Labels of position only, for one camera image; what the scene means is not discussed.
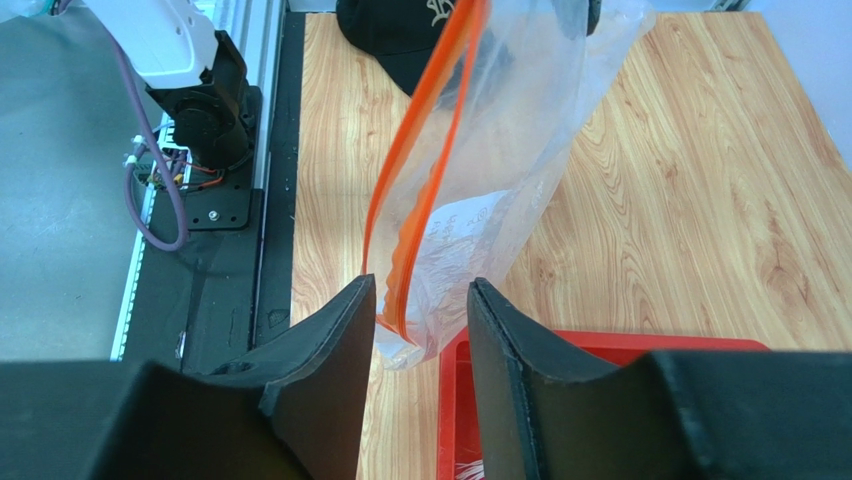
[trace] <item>orange zipper seal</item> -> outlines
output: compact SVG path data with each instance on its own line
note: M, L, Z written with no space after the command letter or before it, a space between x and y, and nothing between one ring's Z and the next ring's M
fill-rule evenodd
M447 132L444 147L438 160L429 171L429 178L417 193L417 203L400 228L399 243L394 249L391 270L387 278L388 291L385 295L384 315L379 315L376 319L379 324L398 333L409 343L414 342L408 337L405 312L408 305L408 292L411 286L411 276L414 272L414 263L423 241L423 233L432 213L432 207L444 179L444 172L452 153L458 126L461 123L464 102L473 74L473 63L479 47L479 39L485 30L487 8L488 0L459 0L456 2L455 10L450 15L449 22L447 22L438 44L435 46L420 83L414 91L411 106L405 113L402 124L388 151L367 211L367 226L361 259L362 275L367 273L370 241L375 229L376 219L388 192L390 192L391 186L408 160L408 155L423 130L426 119L441 94L441 90L450 79L453 68L461 58L464 47L469 41L459 86L458 102L453 112L452 123Z

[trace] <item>wood grain surface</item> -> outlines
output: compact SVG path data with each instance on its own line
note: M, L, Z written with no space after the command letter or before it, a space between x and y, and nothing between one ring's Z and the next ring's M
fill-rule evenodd
M408 99L307 21L293 318L357 275ZM852 348L852 177L759 14L662 15L502 290L551 328ZM437 362L370 375L359 478L434 478Z

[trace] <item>plastic bag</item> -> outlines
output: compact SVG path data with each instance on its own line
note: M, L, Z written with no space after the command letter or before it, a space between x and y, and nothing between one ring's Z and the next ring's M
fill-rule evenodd
M466 324L468 284L505 279L634 41L645 0L459 0L373 194L364 272L379 280L385 366L428 360Z

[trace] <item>black bracket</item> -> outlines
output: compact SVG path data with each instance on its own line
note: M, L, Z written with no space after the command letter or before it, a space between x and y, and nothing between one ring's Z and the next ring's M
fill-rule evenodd
M248 226L261 100L260 89L250 87L247 108L240 114L240 120L246 125L249 133L251 154L241 163L226 170L219 184L184 195L190 231L242 230Z

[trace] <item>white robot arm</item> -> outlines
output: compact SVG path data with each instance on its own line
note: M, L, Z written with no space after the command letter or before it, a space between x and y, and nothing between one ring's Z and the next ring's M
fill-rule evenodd
M146 91L175 122L193 162L229 169L253 155L246 64L192 0L86 0L124 50Z
M213 23L190 0L86 0L152 89L201 84L219 42Z

